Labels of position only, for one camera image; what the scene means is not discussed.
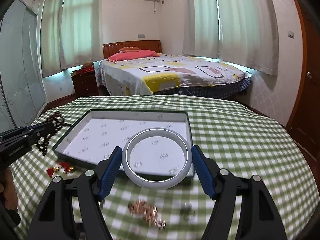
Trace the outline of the person's left hand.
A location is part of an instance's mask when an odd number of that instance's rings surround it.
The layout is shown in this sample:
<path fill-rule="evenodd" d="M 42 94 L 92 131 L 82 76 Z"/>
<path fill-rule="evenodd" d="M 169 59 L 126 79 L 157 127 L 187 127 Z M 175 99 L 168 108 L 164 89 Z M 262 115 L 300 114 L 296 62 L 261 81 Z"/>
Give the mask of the person's left hand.
<path fill-rule="evenodd" d="M 18 197 L 9 167 L 1 171 L 1 193 L 4 196 L 5 208 L 7 210 L 16 210 L 18 207 Z"/>

